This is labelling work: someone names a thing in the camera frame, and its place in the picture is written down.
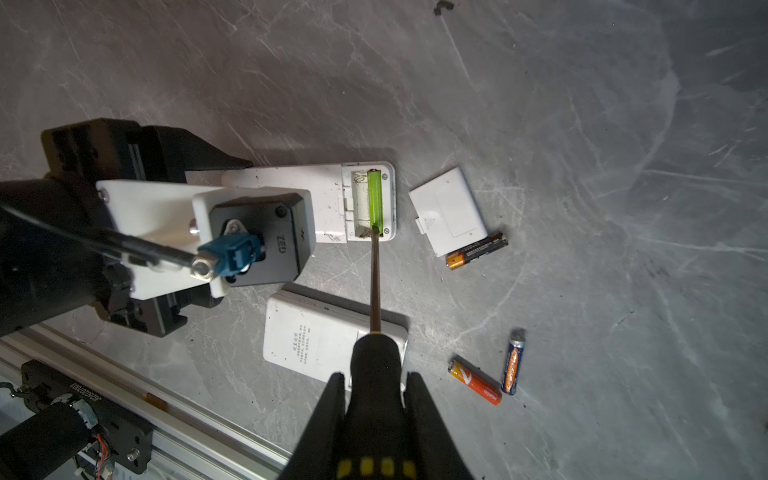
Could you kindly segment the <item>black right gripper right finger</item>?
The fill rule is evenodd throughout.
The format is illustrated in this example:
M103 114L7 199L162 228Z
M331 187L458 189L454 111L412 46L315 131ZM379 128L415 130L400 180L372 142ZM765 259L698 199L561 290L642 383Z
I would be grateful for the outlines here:
M407 374L404 401L418 478L472 480L419 373Z

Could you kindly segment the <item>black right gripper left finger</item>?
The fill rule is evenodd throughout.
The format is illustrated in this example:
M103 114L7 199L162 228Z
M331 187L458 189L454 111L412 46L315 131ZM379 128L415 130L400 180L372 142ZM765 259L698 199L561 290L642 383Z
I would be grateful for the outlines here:
M335 447L344 413L344 376L334 373L279 480L335 478Z

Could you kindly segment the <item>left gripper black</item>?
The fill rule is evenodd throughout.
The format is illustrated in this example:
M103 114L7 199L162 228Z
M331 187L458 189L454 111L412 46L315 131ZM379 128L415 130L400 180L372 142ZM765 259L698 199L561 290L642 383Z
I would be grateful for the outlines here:
M96 227L114 229L107 218L106 196L96 193L101 180L142 180L184 184L188 171L239 170L249 160L229 155L193 133L175 127L141 126L135 121L95 119L42 132L49 176L62 182L82 202ZM129 295L129 270L117 259L102 259L106 291L95 309L110 323L155 337L165 337L187 322L181 310L212 308L219 302L208 287L176 288L149 300Z

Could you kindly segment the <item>black yellow handled screwdriver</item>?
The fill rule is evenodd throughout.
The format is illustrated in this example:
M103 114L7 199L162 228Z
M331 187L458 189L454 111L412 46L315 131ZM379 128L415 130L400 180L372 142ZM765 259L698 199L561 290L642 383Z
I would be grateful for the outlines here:
M397 344L382 330L379 229L372 245L370 331L354 345L350 403L335 452L336 479L417 479Z

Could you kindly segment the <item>white air conditioner remote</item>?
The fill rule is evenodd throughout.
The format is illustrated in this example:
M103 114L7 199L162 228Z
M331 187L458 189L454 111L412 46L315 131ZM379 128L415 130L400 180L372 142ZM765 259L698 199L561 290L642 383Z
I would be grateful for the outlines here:
M366 315L281 290L267 301L263 358L321 381L340 372L351 390L353 348L368 333Z

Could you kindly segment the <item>blue orange AA battery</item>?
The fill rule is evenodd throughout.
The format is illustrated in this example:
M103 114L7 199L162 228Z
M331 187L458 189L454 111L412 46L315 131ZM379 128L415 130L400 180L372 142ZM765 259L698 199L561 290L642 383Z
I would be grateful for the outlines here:
M525 348L525 336L526 330L524 328L516 328L511 332L508 340L503 377L500 384L502 392L510 396L513 396L517 391L519 370Z

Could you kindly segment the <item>black gold AA battery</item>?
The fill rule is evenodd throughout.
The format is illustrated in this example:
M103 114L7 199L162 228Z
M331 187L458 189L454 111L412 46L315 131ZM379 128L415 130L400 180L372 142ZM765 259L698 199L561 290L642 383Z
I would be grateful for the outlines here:
M462 247L449 253L445 257L446 266L455 270L477 260L485 255L493 253L508 245L508 240L502 232L497 232L482 240Z

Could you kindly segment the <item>white battery cover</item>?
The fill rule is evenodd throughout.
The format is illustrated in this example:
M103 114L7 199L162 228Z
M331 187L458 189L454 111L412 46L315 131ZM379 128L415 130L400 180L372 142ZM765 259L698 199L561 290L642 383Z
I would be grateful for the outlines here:
M419 231L437 257L488 236L471 190L459 167L409 192Z

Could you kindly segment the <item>green AA battery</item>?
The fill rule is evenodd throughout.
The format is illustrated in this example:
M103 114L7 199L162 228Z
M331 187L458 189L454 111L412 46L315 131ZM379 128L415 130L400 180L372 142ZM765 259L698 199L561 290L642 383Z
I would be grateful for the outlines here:
M382 172L369 170L367 172L369 223L374 238L383 233L383 191Z

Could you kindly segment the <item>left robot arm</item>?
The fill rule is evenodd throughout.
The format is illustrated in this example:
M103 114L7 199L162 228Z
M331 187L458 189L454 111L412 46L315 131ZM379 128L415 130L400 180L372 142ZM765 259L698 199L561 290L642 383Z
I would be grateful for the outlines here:
M43 131L41 142L48 174L1 184L2 335L91 305L107 322L164 337L186 324L184 307L218 305L207 286L131 298L129 270L101 235L116 224L96 184L183 184L189 171L245 169L250 161L185 129L130 120L60 126Z

